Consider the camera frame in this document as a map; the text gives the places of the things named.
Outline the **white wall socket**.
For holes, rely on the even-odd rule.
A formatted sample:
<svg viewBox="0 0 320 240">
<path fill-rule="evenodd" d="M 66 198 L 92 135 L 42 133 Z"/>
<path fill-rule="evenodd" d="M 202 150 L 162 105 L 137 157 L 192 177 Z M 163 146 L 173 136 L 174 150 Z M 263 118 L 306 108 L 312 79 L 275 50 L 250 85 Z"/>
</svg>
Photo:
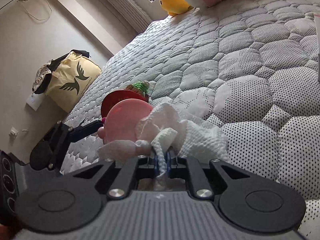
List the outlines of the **white wall socket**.
<svg viewBox="0 0 320 240">
<path fill-rule="evenodd" d="M 42 94 L 32 93 L 26 100 L 26 104 L 31 107 L 34 111 L 37 111 L 43 101 Z"/>
</svg>

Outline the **crochet plant pot toy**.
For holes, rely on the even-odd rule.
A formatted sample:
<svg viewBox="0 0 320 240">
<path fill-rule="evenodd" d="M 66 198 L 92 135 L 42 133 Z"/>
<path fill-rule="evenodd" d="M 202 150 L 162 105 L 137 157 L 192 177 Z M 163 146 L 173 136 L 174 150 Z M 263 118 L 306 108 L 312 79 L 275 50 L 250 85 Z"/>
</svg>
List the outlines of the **crochet plant pot toy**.
<svg viewBox="0 0 320 240">
<path fill-rule="evenodd" d="M 98 129 L 104 144 L 137 140 L 137 124 L 153 109 L 149 104 L 149 87 L 148 81 L 138 81 L 105 96 L 100 109 L 103 127 Z"/>
</svg>

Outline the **yellow plush toy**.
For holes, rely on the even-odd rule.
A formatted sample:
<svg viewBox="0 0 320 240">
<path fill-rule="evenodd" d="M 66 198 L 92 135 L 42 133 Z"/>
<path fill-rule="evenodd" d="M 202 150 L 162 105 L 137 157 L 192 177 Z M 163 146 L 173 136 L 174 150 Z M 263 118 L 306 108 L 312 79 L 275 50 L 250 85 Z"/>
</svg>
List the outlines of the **yellow plush toy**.
<svg viewBox="0 0 320 240">
<path fill-rule="evenodd" d="M 191 6 L 186 0 L 159 0 L 159 2 L 162 9 L 172 17 L 193 9 L 193 6 Z"/>
</svg>

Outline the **white quilted mattress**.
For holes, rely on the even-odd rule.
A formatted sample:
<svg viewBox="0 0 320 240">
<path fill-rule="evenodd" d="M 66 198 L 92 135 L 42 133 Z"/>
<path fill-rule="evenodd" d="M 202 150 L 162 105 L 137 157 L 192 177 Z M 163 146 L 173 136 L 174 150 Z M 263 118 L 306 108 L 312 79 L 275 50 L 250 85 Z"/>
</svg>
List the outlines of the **white quilted mattress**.
<svg viewBox="0 0 320 240">
<path fill-rule="evenodd" d="M 67 116 L 100 118 L 104 97 L 148 81 L 168 102 L 219 126 L 231 162 L 298 191 L 299 228 L 319 239 L 319 0 L 225 0 L 152 22 L 112 57 Z"/>
</svg>

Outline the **beige curtain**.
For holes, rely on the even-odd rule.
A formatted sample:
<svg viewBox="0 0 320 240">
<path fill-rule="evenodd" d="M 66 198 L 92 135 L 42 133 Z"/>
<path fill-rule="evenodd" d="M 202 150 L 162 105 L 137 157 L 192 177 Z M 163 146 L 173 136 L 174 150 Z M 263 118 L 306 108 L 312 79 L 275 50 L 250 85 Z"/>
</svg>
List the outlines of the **beige curtain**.
<svg viewBox="0 0 320 240">
<path fill-rule="evenodd" d="M 134 0 L 107 1 L 139 34 L 143 33 L 152 22 L 150 16 Z"/>
</svg>

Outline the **white paper towel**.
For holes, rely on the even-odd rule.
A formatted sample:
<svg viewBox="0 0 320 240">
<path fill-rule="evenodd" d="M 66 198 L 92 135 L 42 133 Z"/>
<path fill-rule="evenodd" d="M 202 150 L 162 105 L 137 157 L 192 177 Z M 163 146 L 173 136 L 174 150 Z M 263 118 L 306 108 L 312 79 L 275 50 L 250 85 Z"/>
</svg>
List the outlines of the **white paper towel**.
<svg viewBox="0 0 320 240">
<path fill-rule="evenodd" d="M 154 150 L 158 158 L 158 179 L 167 172 L 165 154 L 170 147 L 176 156 L 186 155 L 201 163 L 212 159 L 229 161 L 228 139 L 219 126 L 206 122 L 169 103 L 161 103 L 141 119 L 136 126 L 136 141 L 116 140 L 101 146 L 100 159 L 111 158 L 125 162 L 139 155 L 150 155 Z"/>
</svg>

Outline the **yellow tote bag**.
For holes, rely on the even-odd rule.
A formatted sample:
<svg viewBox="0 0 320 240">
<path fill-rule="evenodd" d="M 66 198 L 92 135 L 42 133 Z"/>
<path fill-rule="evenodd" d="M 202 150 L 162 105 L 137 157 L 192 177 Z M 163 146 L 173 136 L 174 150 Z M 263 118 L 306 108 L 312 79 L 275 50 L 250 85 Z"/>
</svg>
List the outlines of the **yellow tote bag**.
<svg viewBox="0 0 320 240">
<path fill-rule="evenodd" d="M 89 52 L 73 49 L 48 61 L 36 73 L 33 93 L 49 96 L 69 113 L 102 72 L 89 57 Z"/>
</svg>

